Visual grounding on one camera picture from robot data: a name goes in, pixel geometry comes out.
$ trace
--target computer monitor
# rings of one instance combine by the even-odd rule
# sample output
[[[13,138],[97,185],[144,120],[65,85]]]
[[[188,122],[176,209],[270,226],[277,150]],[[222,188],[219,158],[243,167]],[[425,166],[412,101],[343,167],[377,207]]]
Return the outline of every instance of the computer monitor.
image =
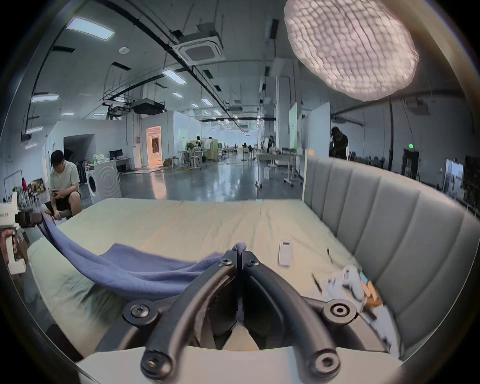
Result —
[[[119,156],[123,156],[123,151],[121,149],[117,149],[116,151],[110,151],[110,158],[117,158]]]

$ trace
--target gray headboard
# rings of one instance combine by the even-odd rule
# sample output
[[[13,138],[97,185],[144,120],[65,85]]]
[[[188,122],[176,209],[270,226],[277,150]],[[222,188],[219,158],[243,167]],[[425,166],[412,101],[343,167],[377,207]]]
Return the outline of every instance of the gray headboard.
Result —
[[[303,200],[376,285],[405,348],[435,330],[470,272],[480,221],[433,188],[334,158],[308,157]]]

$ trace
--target washing machine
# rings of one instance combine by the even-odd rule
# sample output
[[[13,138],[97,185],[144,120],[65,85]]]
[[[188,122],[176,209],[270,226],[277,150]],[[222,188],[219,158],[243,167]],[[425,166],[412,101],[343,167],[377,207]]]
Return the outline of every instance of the washing machine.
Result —
[[[87,166],[85,174],[92,204],[112,197],[121,197],[116,160]]]

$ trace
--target white textured lamp shade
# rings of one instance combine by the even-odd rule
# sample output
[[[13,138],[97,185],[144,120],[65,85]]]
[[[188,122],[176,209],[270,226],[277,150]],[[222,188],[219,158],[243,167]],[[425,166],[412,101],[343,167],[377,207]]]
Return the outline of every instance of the white textured lamp shade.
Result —
[[[350,97],[377,100],[415,75],[410,33],[377,0],[288,0],[285,23],[300,61]]]

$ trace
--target white t-shirt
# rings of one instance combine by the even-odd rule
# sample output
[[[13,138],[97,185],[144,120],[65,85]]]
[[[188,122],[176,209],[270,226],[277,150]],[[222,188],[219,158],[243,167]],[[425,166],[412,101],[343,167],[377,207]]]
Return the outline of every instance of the white t-shirt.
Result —
[[[65,161],[65,169],[62,173],[58,173],[52,168],[50,172],[50,188],[66,189],[80,182],[77,166],[70,161]]]

